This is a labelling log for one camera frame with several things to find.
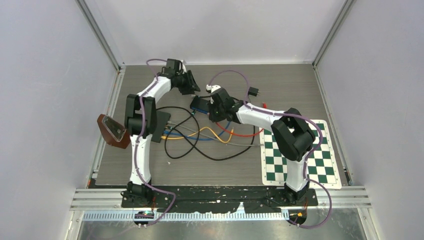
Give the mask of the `plain black network switch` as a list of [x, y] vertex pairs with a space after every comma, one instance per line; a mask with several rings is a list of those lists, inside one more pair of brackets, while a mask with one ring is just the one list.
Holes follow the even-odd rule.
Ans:
[[151, 141], [153, 143], [160, 143], [162, 141], [162, 135], [166, 130], [166, 125], [171, 118], [171, 114], [158, 110], [157, 112], [157, 124], [154, 133], [152, 134]]

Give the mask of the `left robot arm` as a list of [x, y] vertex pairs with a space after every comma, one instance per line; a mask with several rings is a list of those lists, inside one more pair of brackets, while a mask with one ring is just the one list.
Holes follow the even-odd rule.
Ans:
[[157, 191], [151, 184], [149, 160], [152, 137], [158, 126], [156, 103], [173, 88], [182, 95], [200, 91], [185, 62], [169, 58], [145, 89], [126, 97], [124, 126], [131, 143], [131, 175], [122, 196], [141, 207], [148, 207]]

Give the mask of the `black switch with blue ports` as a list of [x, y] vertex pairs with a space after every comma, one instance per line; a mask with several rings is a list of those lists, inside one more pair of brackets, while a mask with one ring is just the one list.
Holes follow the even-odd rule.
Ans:
[[210, 112], [208, 103], [209, 103], [208, 100], [201, 98], [199, 96], [195, 96], [192, 99], [189, 107], [190, 109], [196, 110], [197, 112], [208, 114]]

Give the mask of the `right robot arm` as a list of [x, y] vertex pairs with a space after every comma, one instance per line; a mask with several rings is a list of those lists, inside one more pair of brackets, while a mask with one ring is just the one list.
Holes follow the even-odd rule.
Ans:
[[243, 100], [236, 101], [219, 85], [207, 85], [206, 91], [210, 94], [208, 108], [212, 122], [227, 120], [256, 126], [273, 134], [278, 150], [286, 158], [284, 200], [291, 205], [299, 205], [309, 190], [306, 159], [316, 139], [307, 119], [295, 108], [270, 110]]

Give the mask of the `black power adapter with cord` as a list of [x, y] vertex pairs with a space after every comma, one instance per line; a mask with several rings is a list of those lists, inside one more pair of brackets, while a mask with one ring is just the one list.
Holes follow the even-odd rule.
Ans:
[[248, 91], [247, 91], [247, 97], [249, 98], [250, 96], [253, 97], [257, 97], [258, 95], [260, 95], [260, 91], [258, 88], [256, 87], [249, 87]]

